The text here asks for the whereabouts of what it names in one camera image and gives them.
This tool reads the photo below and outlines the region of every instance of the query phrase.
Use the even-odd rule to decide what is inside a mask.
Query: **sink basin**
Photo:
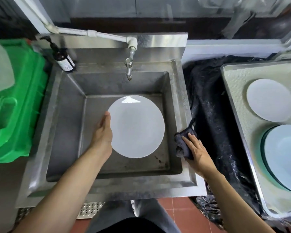
[[[205,195],[204,180],[175,156],[174,134],[191,120],[180,61],[78,63],[66,74],[54,66],[16,207],[36,206],[86,150],[96,123],[118,98],[142,95],[161,110],[165,134],[151,155],[131,159],[114,150],[85,202]]]
[[[97,178],[173,175],[182,172],[175,156],[177,132],[168,72],[134,72],[132,81],[125,73],[73,73],[65,75],[59,86],[58,119],[47,169],[47,181],[61,175],[87,149],[93,130],[102,115],[118,98],[142,95],[153,101],[165,120],[160,146],[149,156],[131,159],[112,151]]]

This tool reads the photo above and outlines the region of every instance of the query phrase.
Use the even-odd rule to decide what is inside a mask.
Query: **person's left hand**
[[[110,128],[111,115],[107,111],[102,117],[101,121],[97,124],[97,130],[93,134],[92,141],[89,149],[97,149],[106,160],[112,153],[112,130]]]

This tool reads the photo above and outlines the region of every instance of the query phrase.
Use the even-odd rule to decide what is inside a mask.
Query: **bottle label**
[[[73,70],[74,67],[74,62],[72,61],[72,59],[70,58],[70,56],[67,57],[67,59],[64,59],[62,61],[56,61],[60,67],[64,70],[64,71],[70,71]]]

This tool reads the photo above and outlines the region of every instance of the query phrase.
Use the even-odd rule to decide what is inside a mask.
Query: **dish towel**
[[[182,132],[178,132],[175,134],[175,143],[177,145],[177,148],[176,148],[177,157],[180,157],[180,158],[184,157],[190,160],[194,160],[192,151],[185,144],[185,142],[182,140],[182,137],[181,137],[181,136],[184,136],[185,138],[190,140],[190,138],[187,136],[188,133],[191,133],[192,135],[195,135],[197,137],[197,134],[193,129],[193,122],[194,120],[190,121],[190,124],[186,129],[184,129]]]

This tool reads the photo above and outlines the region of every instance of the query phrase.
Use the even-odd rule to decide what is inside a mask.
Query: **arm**
[[[193,153],[194,160],[187,160],[195,172],[209,184],[220,207],[224,226],[229,233],[274,233],[227,182],[217,170],[202,142],[188,134],[190,141],[182,139]]]
[[[106,112],[87,151],[63,174],[52,191],[13,233],[69,232],[102,165],[112,152],[110,113]]]

